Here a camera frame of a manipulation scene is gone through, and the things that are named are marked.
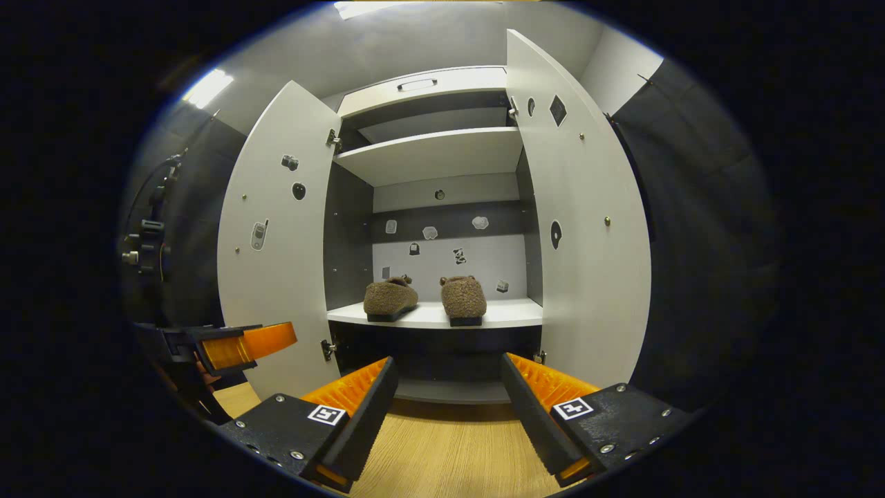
open cabinet door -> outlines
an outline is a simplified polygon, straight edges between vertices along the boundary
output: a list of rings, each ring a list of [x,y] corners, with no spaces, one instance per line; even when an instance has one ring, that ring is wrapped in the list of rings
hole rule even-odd
[[[330,129],[338,134],[341,122],[289,82],[258,118],[227,185],[218,243],[225,325],[292,322],[297,336],[294,345],[245,371],[261,399],[274,393],[302,396],[340,377],[335,359],[323,357],[320,341],[331,342],[323,218],[334,146],[327,138]],[[283,156],[297,160],[297,167],[292,161],[284,165]],[[294,192],[295,183],[304,189]]]
[[[602,387],[627,382],[651,292],[648,230],[627,156],[577,80],[511,29],[507,95],[535,185],[546,364]]]

wooden floor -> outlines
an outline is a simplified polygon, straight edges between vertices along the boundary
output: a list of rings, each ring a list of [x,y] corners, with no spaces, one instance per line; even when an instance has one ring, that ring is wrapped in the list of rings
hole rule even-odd
[[[232,417],[260,403],[248,383],[215,397]],[[394,400],[350,496],[536,498],[561,489],[510,405]]]

brown slipper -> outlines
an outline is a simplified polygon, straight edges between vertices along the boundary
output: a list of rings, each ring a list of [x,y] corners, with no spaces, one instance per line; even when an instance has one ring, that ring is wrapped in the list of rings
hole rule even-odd
[[[363,311],[369,322],[395,322],[418,306],[418,293],[407,275],[394,276],[366,287]]]
[[[442,286],[442,307],[449,316],[452,327],[482,325],[486,314],[486,296],[480,283],[470,276],[440,278]]]

ceiling light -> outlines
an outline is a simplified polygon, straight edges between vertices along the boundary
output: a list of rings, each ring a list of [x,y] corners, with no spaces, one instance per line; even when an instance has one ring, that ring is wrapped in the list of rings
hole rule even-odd
[[[196,85],[190,87],[181,100],[190,102],[197,109],[202,109],[233,80],[234,77],[228,76],[224,71],[213,69],[211,73],[204,76]]]
[[[359,14],[379,11],[395,5],[423,4],[423,2],[335,2],[335,9],[341,14],[341,19],[350,19]]]

white shelf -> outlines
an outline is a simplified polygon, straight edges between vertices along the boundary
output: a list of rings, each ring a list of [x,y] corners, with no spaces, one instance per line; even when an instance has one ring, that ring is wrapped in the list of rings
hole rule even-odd
[[[440,301],[420,301],[418,307],[395,322],[369,322],[363,303],[339,307],[328,312],[333,322],[360,323],[381,327],[408,327],[412,329],[503,329],[505,327],[528,327],[540,325],[543,308],[529,298],[518,300],[492,300],[488,302],[482,325],[451,327]]]
[[[335,156],[373,187],[448,176],[513,173],[522,150],[516,127],[469,128],[409,136]]]

